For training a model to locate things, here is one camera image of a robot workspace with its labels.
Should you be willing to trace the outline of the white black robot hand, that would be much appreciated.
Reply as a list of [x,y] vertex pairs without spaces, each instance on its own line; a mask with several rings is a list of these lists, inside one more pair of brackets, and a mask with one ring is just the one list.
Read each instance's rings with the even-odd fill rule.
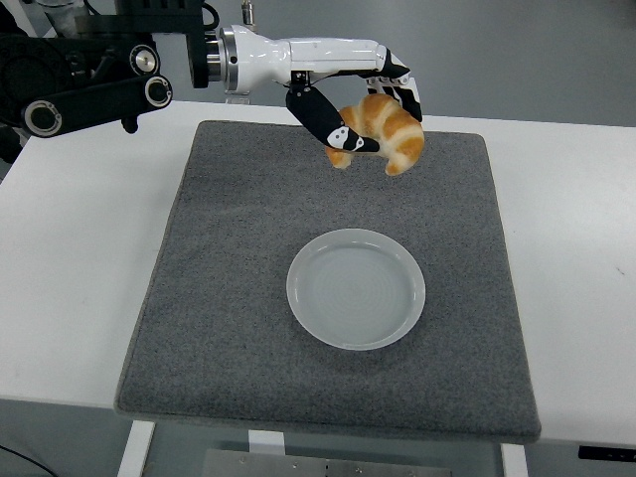
[[319,80],[339,76],[364,79],[368,93],[387,92],[412,117],[422,120],[410,69],[374,40],[271,40],[243,26],[221,29],[220,80],[226,92],[248,94],[272,80],[287,87],[287,109],[322,144],[348,152],[378,152],[379,143],[347,126],[336,107],[314,86]]

